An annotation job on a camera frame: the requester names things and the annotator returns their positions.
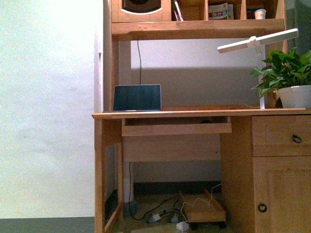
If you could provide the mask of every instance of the drawer knob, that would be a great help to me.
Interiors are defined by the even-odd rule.
[[[292,140],[293,140],[295,143],[302,143],[301,137],[298,137],[298,136],[295,135],[295,134],[292,136]]]
[[[258,205],[258,210],[259,210],[260,212],[262,212],[262,213],[266,212],[267,209],[268,209],[268,207],[267,207],[264,203],[260,203],[260,204]]]

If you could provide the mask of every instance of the desk leg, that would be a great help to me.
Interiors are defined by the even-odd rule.
[[[104,197],[104,139],[103,121],[96,119],[94,124],[95,142],[95,233],[104,233],[105,197]]]
[[[111,233],[123,216],[123,184],[118,182],[118,206],[105,224],[105,148],[117,144],[118,181],[123,179],[122,136],[120,120],[95,119],[95,233]]]

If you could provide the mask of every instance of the white flower pot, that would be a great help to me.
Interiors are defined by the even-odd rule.
[[[311,108],[311,85],[285,87],[276,94],[283,108]]]

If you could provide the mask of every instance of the cup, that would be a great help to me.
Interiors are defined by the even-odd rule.
[[[259,9],[255,11],[255,19],[265,19],[266,18],[266,10]]]

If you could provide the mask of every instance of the white desk lamp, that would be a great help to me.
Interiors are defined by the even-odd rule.
[[[235,50],[242,50],[246,48],[256,48],[258,52],[258,56],[259,56],[258,69],[261,70],[263,67],[262,60],[264,60],[262,57],[261,49],[260,49],[261,45],[267,45],[267,44],[272,44],[272,43],[280,42],[284,40],[290,40],[290,39],[297,38],[298,36],[299,36],[298,29],[294,28],[294,29],[286,30],[286,31],[279,32],[279,33],[264,35],[261,37],[252,36],[248,40],[219,46],[217,50],[219,53],[225,53],[225,52],[231,52]],[[261,80],[262,80],[262,75],[259,76],[259,82],[261,82]],[[261,109],[265,108],[264,97],[260,98],[260,108]]]

